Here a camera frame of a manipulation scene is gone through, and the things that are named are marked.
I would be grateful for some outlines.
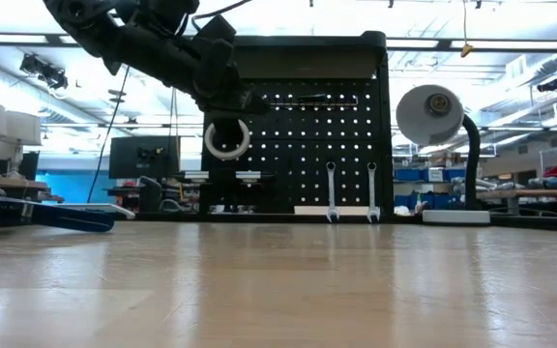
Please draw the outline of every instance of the wooden table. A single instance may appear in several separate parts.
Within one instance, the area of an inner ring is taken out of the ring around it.
[[[553,197],[557,199],[557,189],[507,189],[479,192],[479,199],[506,199],[509,213],[519,215],[519,198],[521,197]]]
[[[43,182],[0,177],[0,188],[1,189],[25,189],[25,188],[48,189],[48,185]]]
[[[59,346],[557,347],[557,232],[171,222],[0,231],[0,347]]]

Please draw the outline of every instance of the blue wall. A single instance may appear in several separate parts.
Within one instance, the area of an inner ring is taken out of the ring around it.
[[[64,203],[86,203],[95,173],[90,170],[40,170],[36,181],[47,183],[51,193],[64,197]],[[92,203],[115,203],[115,197],[107,196],[104,190],[113,187],[115,180],[108,178],[108,171],[101,171],[92,193]]]

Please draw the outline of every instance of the pegboard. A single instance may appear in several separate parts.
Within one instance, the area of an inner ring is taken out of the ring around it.
[[[237,188],[237,204],[293,207],[328,206],[328,172],[333,161],[335,197],[339,206],[368,205],[370,162],[377,164],[376,204],[381,205],[384,136],[382,117],[388,117],[388,100],[380,93],[378,79],[250,80],[272,105],[263,116],[242,115],[249,128],[250,145],[239,159],[222,161],[205,148],[202,170],[232,168],[238,171],[274,173],[274,187]],[[302,96],[324,96],[323,101],[299,102]],[[206,114],[204,129],[221,117]],[[215,143],[230,151],[236,144]],[[207,205],[225,204],[223,189],[208,186],[201,191]]]

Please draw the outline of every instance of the wrench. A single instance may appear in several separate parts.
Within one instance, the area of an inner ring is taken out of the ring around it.
[[[366,165],[366,169],[368,169],[368,212],[366,212],[366,218],[368,218],[369,223],[373,223],[373,217],[376,217],[379,221],[381,216],[379,208],[375,206],[375,170],[377,164],[371,162]]]
[[[337,207],[335,206],[335,168],[337,166],[334,162],[329,161],[326,163],[326,169],[328,169],[328,213],[326,213],[326,218],[330,223],[333,223],[333,217],[339,218]]]

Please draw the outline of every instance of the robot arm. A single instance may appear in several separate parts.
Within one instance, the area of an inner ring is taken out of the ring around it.
[[[127,64],[190,94],[202,111],[263,114],[268,105],[231,61],[235,30],[215,16],[192,39],[182,36],[198,0],[44,0],[61,27],[116,74]],[[124,21],[114,20],[115,12]]]

